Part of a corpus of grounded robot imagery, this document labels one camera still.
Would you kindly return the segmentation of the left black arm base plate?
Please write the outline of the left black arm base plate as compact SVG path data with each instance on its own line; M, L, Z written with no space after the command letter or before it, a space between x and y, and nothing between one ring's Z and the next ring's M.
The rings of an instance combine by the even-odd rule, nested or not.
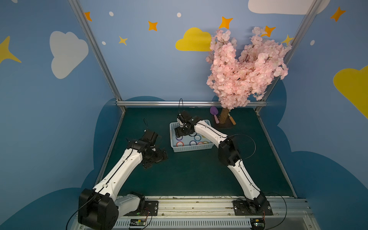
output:
M135 211L132 211L126 214L125 216L146 216L146 215L157 216L158 207L159 207L159 201L144 200L140 202L138 208Z

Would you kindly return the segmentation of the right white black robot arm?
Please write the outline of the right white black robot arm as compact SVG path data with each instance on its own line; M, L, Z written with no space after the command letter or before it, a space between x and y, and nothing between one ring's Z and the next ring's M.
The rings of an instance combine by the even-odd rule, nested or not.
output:
M266 196L246 170L234 135L221 133L198 116L192 117L187 111L178 114L177 122L179 127L174 129L177 138L197 133L205 136L218 148L219 161L231 170L239 182L251 213L258 214L263 208L267 208Z

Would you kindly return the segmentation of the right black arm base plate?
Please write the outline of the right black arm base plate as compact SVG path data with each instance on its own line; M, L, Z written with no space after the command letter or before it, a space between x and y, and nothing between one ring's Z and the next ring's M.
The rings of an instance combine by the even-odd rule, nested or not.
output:
M251 206L248 201L236 199L232 202L236 216L273 216L271 205L266 201L258 210Z

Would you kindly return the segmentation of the blue tape roll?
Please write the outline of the blue tape roll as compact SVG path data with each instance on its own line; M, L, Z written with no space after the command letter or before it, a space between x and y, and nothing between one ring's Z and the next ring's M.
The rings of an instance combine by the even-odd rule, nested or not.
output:
M196 141L201 141L201 136L200 135L195 135L194 136L194 140L196 140Z

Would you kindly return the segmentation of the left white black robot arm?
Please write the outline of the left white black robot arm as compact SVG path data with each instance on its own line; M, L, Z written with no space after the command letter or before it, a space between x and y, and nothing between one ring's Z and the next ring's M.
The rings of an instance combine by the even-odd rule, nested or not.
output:
M78 223L93 230L111 230L118 218L127 214L150 215L143 195L131 193L118 197L118 194L138 165L148 169L168 158L166 150L156 146L158 136L147 129L140 139L129 141L123 156L101 182L81 192Z

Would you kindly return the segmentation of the light blue plastic storage basket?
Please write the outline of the light blue plastic storage basket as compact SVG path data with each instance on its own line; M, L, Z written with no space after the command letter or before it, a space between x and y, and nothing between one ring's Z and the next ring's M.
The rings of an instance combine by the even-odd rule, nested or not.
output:
M176 136L175 136L174 129L176 127L179 127L179 123L178 122L172 122L172 123L169 124L170 144L171 144L171 147L172 147L172 149L173 149L174 152L185 152L185 151L195 151L195 150L207 150L207 149L213 148L214 144L209 139L207 139L205 136L203 136L201 134L197 134L197 133L191 134L189 136L183 136L183 139L181 140L181 142L184 143L184 146L183 147L177 147L176 144L179 141L176 140ZM201 139L200 142L207 141L207 142L209 142L209 144L201 144L201 145L198 145L198 142L199 141L194 140L194 136L195 135L200 135L201 136L202 139ZM190 143L190 141L193 141L193 140L197 142L197 145L190 146L189 143Z

